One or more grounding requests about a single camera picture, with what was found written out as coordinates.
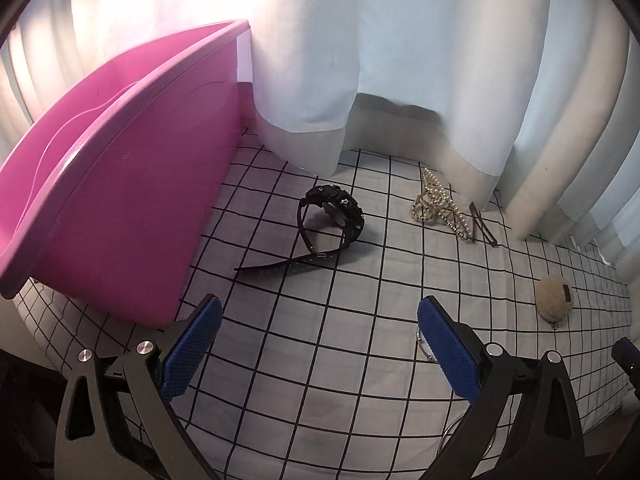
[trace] plush keychain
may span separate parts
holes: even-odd
[[[563,276],[545,276],[535,288],[536,309],[551,324],[562,321],[574,306],[575,291]]]

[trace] blue textured pad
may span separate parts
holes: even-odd
[[[429,298],[418,305],[418,327],[453,391],[473,404],[480,394],[478,365]]]
[[[165,403],[187,391],[194,373],[222,324],[222,304],[213,296],[191,321],[164,359],[160,396]]]

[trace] silver screw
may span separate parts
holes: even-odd
[[[87,362],[93,355],[94,353],[91,352],[91,350],[85,348],[78,354],[78,361],[80,361],[81,363]]]
[[[549,359],[552,363],[559,363],[560,361],[562,361],[562,356],[555,350],[549,352],[546,355],[546,358]]]
[[[486,346],[486,352],[489,355],[492,355],[494,357],[498,357],[498,355],[502,355],[502,347],[500,345],[498,345],[498,343],[489,343]]]
[[[143,341],[142,343],[138,343],[138,346],[136,346],[136,352],[142,355],[148,354],[153,349],[154,344],[151,341]]]

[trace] gold hair clip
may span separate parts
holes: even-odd
[[[414,200],[411,212],[417,222],[440,218],[455,234],[465,240],[471,238],[469,227],[458,207],[430,170],[422,170],[422,192]]]

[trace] curtain fold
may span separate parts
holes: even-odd
[[[231,18],[252,25],[243,115],[283,158],[323,177],[345,149],[421,160],[462,207],[497,185],[520,238],[631,261],[640,46],[611,0],[32,0],[0,50],[0,157],[105,60]]]

